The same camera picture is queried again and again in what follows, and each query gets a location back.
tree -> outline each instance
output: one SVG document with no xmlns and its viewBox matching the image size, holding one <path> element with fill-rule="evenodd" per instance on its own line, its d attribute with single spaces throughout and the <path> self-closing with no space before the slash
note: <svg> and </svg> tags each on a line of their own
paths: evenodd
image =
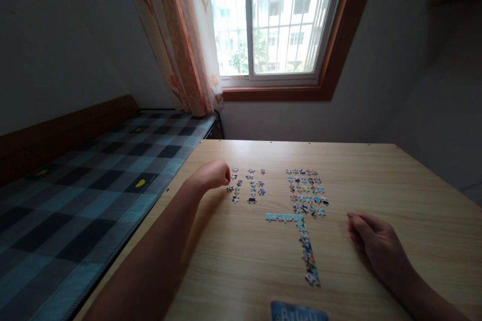
<svg viewBox="0 0 482 321">
<path fill-rule="evenodd" d="M 241 31 L 238 32 L 239 38 L 241 39 Z M 268 42 L 264 33 L 260 31 L 254 32 L 253 36 L 253 48 L 254 48 L 254 58 L 257 59 L 258 63 L 256 66 L 256 71 L 260 72 L 263 68 L 266 69 L 266 64 L 268 62 Z M 248 45 L 246 41 L 241 41 L 238 49 L 232 55 L 229 60 L 229 65 L 235 69 L 240 74 L 248 73 Z"/>
</svg>

checkered bed sheet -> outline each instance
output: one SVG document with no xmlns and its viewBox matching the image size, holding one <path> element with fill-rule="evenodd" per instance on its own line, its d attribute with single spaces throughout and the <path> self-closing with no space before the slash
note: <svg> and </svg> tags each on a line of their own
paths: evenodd
<svg viewBox="0 0 482 321">
<path fill-rule="evenodd" d="M 0 319 L 70 319 L 215 121 L 144 112 L 0 189 Z"/>
</svg>

window sill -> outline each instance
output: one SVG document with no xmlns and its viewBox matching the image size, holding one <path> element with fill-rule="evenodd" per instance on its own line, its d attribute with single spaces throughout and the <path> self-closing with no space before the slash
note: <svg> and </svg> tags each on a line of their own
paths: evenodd
<svg viewBox="0 0 482 321">
<path fill-rule="evenodd" d="M 224 101 L 330 101 L 366 3 L 367 0 L 338 1 L 318 84 L 223 87 Z"/>
<path fill-rule="evenodd" d="M 330 101 L 333 93 L 320 85 L 223 87 L 222 97 L 231 101 Z"/>
</svg>

floral curtain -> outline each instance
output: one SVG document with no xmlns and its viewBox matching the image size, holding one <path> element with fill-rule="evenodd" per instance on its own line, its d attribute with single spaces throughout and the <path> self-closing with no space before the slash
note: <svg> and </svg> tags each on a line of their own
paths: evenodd
<svg viewBox="0 0 482 321">
<path fill-rule="evenodd" d="M 134 0 L 169 95 L 195 116 L 223 105 L 211 0 Z"/>
</svg>

light wood desk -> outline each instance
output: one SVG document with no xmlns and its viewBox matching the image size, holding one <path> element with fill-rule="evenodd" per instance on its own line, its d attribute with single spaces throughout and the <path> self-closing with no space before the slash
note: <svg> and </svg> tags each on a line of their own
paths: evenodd
<svg viewBox="0 0 482 321">
<path fill-rule="evenodd" d="M 346 230 L 349 210 L 390 222 L 428 283 L 469 318 L 482 319 L 482 214 L 465 196 L 393 144 L 241 140 L 201 141 L 76 319 L 183 181 L 214 158 L 239 168 L 240 202 L 233 204 L 225 188 L 204 196 L 186 251 L 189 267 L 168 320 L 269 320 L 272 300 L 318 308 L 332 320 L 410 319 L 357 257 Z M 250 167 L 266 190 L 254 205 L 247 203 Z M 287 168 L 316 169 L 330 202 L 326 218 L 305 216 L 321 287 L 304 279 L 295 225 L 265 220 L 265 213 L 293 213 Z"/>
</svg>

